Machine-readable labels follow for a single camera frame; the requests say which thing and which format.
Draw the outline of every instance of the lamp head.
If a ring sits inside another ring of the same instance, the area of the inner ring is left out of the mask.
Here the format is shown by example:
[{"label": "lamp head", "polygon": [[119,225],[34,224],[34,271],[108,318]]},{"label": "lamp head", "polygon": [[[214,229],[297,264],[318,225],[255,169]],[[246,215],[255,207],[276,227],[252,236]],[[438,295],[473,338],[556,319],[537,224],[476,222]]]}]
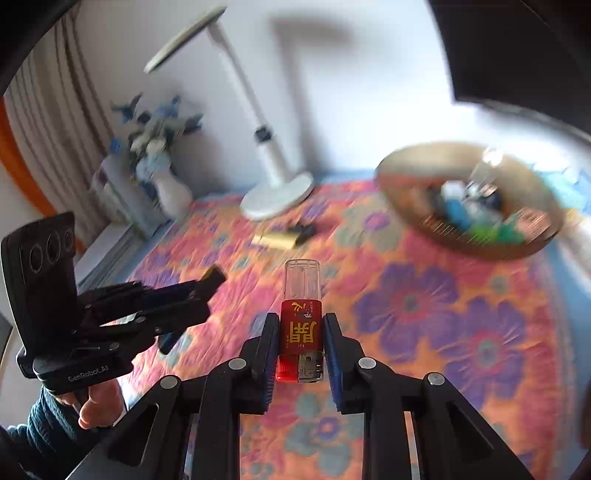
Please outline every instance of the lamp head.
[{"label": "lamp head", "polygon": [[188,43],[193,37],[199,35],[209,25],[216,22],[220,18],[227,7],[215,8],[201,18],[193,22],[182,32],[174,36],[160,51],[152,57],[152,59],[144,67],[144,72],[151,73],[159,68],[165,61],[172,57],[185,43]]}]

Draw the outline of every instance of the blue flower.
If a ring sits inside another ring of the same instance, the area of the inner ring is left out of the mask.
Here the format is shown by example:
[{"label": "blue flower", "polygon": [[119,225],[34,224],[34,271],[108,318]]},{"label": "blue flower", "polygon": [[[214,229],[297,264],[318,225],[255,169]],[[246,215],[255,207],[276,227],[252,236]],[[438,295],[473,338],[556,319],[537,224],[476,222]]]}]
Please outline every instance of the blue flower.
[{"label": "blue flower", "polygon": [[252,319],[252,323],[251,323],[250,338],[257,337],[262,333],[262,328],[265,326],[266,319],[267,319],[267,312],[259,312],[255,315],[255,317]]},{"label": "blue flower", "polygon": [[224,243],[228,240],[228,235],[226,233],[222,233],[220,236],[213,240],[213,246],[216,248],[220,248]]},{"label": "blue flower", "polygon": [[175,95],[170,103],[160,105],[155,111],[154,116],[157,118],[178,118],[178,107],[180,106],[181,97]]},{"label": "blue flower", "polygon": [[510,400],[524,372],[525,358],[517,348],[525,341],[525,319],[510,302],[490,306],[484,297],[467,303],[460,338],[440,350],[450,361],[445,376],[475,408],[491,396]]},{"label": "blue flower", "polygon": [[220,251],[212,250],[201,260],[201,265],[204,267],[211,267],[219,258]]},{"label": "blue flower", "polygon": [[519,460],[521,460],[521,463],[523,463],[529,471],[532,470],[532,467],[534,465],[534,458],[535,452],[533,450],[528,450],[527,452],[524,452],[521,455],[519,455]]},{"label": "blue flower", "polygon": [[320,267],[320,276],[322,280],[327,280],[329,278],[335,278],[339,273],[339,269],[333,265],[322,265]]},{"label": "blue flower", "polygon": [[243,270],[248,265],[248,257],[242,257],[234,265],[234,270]]},{"label": "blue flower", "polygon": [[300,395],[295,407],[300,421],[285,438],[285,451],[304,457],[318,453],[318,469],[323,475],[343,475],[351,462],[350,441],[363,437],[363,415],[340,416],[330,396],[322,405],[309,393]]},{"label": "blue flower", "polygon": [[368,215],[363,221],[366,230],[377,232],[390,225],[390,216],[384,212],[375,212]]},{"label": "blue flower", "polygon": [[121,117],[123,117],[123,123],[126,124],[127,122],[134,119],[135,107],[141,98],[142,93],[139,93],[133,97],[130,103],[127,105],[115,105],[113,102],[111,102],[111,111],[120,113]]},{"label": "blue flower", "polygon": [[165,268],[156,272],[150,271],[149,267],[142,266],[135,274],[135,278],[140,278],[144,285],[154,288],[168,287],[180,282],[180,275],[175,273],[172,268]]},{"label": "blue flower", "polygon": [[304,209],[301,217],[304,220],[314,220],[315,218],[322,215],[327,208],[328,205],[324,201],[311,203]]},{"label": "blue flower", "polygon": [[439,267],[418,274],[412,264],[390,263],[376,290],[363,294],[353,308],[359,333],[380,331],[382,350],[397,361],[412,361],[418,341],[428,336],[433,348],[457,340],[458,315],[454,276]]},{"label": "blue flower", "polygon": [[274,473],[273,465],[270,463],[254,462],[251,465],[250,473],[256,480],[267,480]]}]

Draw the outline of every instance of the white vase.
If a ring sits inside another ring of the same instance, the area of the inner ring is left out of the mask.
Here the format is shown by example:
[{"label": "white vase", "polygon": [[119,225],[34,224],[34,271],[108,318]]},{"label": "white vase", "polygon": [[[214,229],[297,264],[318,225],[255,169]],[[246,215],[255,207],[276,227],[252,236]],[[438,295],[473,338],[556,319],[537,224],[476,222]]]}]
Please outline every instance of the white vase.
[{"label": "white vase", "polygon": [[170,171],[157,171],[152,174],[152,182],[158,190],[158,198],[163,212],[174,220],[180,220],[189,213],[193,201],[191,190]]}]

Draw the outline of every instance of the items in tray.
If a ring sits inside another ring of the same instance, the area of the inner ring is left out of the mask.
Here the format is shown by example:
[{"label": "items in tray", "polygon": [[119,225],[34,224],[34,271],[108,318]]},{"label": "items in tray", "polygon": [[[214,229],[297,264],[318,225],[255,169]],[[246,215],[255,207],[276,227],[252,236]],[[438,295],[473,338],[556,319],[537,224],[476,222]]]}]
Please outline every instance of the items in tray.
[{"label": "items in tray", "polygon": [[496,179],[495,168],[503,162],[503,152],[496,148],[487,148],[470,174],[470,183],[479,188],[492,184]]},{"label": "items in tray", "polygon": [[[439,207],[433,204],[431,193],[428,189],[413,187],[408,191],[413,209],[421,216],[429,216],[437,213]],[[445,205],[441,204],[441,211],[445,212]]]},{"label": "items in tray", "polygon": [[[482,178],[490,179],[490,171]],[[449,180],[441,187],[429,186],[426,194],[433,216],[474,241],[521,244],[533,241],[550,227],[548,214],[536,209],[522,208],[505,218],[502,194],[492,183]]]}]

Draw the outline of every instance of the person's thumb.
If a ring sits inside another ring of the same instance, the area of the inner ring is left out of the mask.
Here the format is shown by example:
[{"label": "person's thumb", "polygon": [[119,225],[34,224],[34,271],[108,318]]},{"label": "person's thumb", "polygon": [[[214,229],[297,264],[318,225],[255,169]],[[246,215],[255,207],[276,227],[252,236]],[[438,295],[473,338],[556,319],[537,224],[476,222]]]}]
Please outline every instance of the person's thumb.
[{"label": "person's thumb", "polygon": [[78,420],[83,429],[110,427],[123,413],[123,396],[116,380],[89,387],[88,396]]}]

